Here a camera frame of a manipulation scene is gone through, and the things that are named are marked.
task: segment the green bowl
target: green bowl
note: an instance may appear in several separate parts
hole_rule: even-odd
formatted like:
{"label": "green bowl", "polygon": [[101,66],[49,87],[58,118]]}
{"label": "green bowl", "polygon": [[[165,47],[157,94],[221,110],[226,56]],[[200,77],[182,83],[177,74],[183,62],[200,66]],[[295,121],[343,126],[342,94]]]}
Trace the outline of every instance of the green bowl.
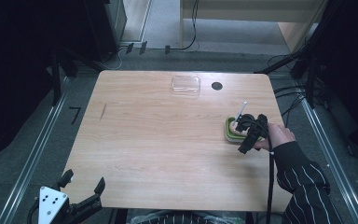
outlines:
{"label": "green bowl", "polygon": [[230,129],[229,129],[229,124],[234,121],[235,118],[230,117],[226,119],[226,125],[225,125],[225,133],[226,133],[226,139],[229,142],[242,142],[243,139],[245,139],[245,136],[233,133]]}

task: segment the gray floor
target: gray floor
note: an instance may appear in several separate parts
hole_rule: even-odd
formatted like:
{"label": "gray floor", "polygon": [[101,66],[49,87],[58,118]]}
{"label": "gray floor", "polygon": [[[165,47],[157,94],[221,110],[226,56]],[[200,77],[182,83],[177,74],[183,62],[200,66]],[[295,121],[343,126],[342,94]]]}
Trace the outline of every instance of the gray floor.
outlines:
{"label": "gray floor", "polygon": [[[147,25],[145,39],[148,39],[148,47],[156,43],[156,48],[159,45],[172,45],[176,43],[175,30],[168,29],[170,32],[159,33],[151,32],[151,24]],[[242,49],[241,52],[222,52],[229,49],[225,44],[216,44],[219,49],[203,49],[204,41],[199,40],[200,48],[196,52],[181,52],[171,51],[165,54],[163,50],[147,49],[145,54],[140,55],[138,49],[134,49],[132,53],[126,54],[122,51],[120,59],[118,57],[105,63],[106,66],[117,68],[120,70],[164,70],[164,71],[222,71],[222,72],[239,72],[247,73],[263,69],[268,66],[269,59],[274,55],[285,54],[287,49],[277,49],[270,51],[262,48],[262,44],[258,49],[246,51],[247,48]],[[27,213],[34,201],[34,197],[38,196],[38,191],[41,186],[51,185],[61,176],[64,165],[71,151],[72,144],[75,141],[76,133],[85,109],[87,107],[90,95],[92,93],[98,74],[89,69],[87,66],[78,65],[80,74],[71,79],[71,84],[67,89],[65,101],[62,105],[60,115],[52,128],[51,134],[43,154],[36,165],[34,172],[31,174],[29,184],[27,184],[25,191],[20,194],[20,198],[16,201],[18,204],[8,204],[9,195],[13,187],[21,175],[24,163],[26,163],[34,143],[37,140],[38,134],[42,129],[48,113],[51,110],[52,93],[50,93],[45,100],[43,100],[36,111],[27,122],[23,125],[15,140],[4,150],[0,152],[0,216],[2,211],[6,208],[13,211],[13,216],[8,218],[8,222],[2,221],[6,217],[2,217],[1,223],[25,223]],[[277,72],[270,74],[271,83],[274,89],[280,87],[293,86],[293,80],[287,76],[289,69],[283,67]],[[283,112],[293,102],[294,96],[278,98],[280,110]],[[79,117],[74,124],[71,124],[75,111],[69,109],[69,106],[81,107]],[[357,196],[358,196],[358,159],[350,156],[346,151],[346,144],[343,137],[337,129],[336,123],[331,115],[322,106],[316,106],[315,111],[318,113],[321,123],[330,139],[331,144],[335,148],[335,152],[339,158],[342,167],[351,182]],[[305,153],[312,159],[319,162],[332,184],[331,198],[336,205],[338,212],[341,214],[346,223],[356,223],[351,215],[350,210],[341,193],[339,184],[328,166],[328,162],[321,146],[318,143],[317,137],[310,125],[310,121],[302,106],[294,109],[290,114],[289,128],[296,134],[296,139],[303,147]],[[91,217],[87,223],[108,223],[112,209],[104,208],[102,212]],[[36,223],[37,215],[34,215],[34,223]],[[272,223],[279,223],[278,218],[274,218]]]}
{"label": "gray floor", "polygon": [[[179,48],[180,1],[153,0],[143,41],[149,48]],[[289,53],[277,22],[269,21],[196,21],[197,41],[188,50],[279,55]],[[184,20],[184,43],[194,36],[191,19]]]}

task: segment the wooden table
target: wooden table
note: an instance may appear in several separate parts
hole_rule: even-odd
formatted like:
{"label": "wooden table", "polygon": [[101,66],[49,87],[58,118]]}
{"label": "wooden table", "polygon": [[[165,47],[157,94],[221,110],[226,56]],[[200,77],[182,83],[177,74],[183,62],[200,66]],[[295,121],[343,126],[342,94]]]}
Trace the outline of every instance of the wooden table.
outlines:
{"label": "wooden table", "polygon": [[[172,77],[200,78],[200,94],[174,94]],[[223,84],[214,90],[213,82]],[[103,71],[65,167],[71,203],[93,194],[103,176],[104,207],[266,211],[269,154],[246,155],[224,124],[246,113],[282,123],[269,77],[259,74]],[[275,185],[273,211],[290,194]]]}
{"label": "wooden table", "polygon": [[[180,0],[179,43],[183,46],[183,19],[191,19],[195,0]],[[291,52],[322,17],[327,0],[200,0],[197,19],[276,21]]]}

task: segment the striped sleeve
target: striped sleeve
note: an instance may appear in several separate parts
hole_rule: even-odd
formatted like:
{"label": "striped sleeve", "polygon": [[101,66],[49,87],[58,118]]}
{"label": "striped sleeve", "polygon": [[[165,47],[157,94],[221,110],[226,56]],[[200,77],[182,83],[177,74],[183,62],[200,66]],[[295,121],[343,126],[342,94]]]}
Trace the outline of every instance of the striped sleeve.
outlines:
{"label": "striped sleeve", "polygon": [[330,201],[330,184],[319,164],[309,161],[297,142],[274,151],[278,184],[293,194],[282,223],[342,223]]}

